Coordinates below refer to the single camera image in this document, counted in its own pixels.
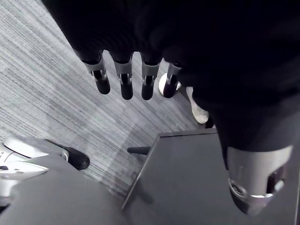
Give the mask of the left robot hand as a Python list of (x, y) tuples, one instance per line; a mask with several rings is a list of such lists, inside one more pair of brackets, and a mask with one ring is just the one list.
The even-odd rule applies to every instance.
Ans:
[(300, 3), (297, 0), (45, 0), (89, 69), (106, 50), (123, 87), (129, 61), (162, 59), (173, 81), (216, 125), (236, 206), (258, 214), (285, 183), (300, 139)]

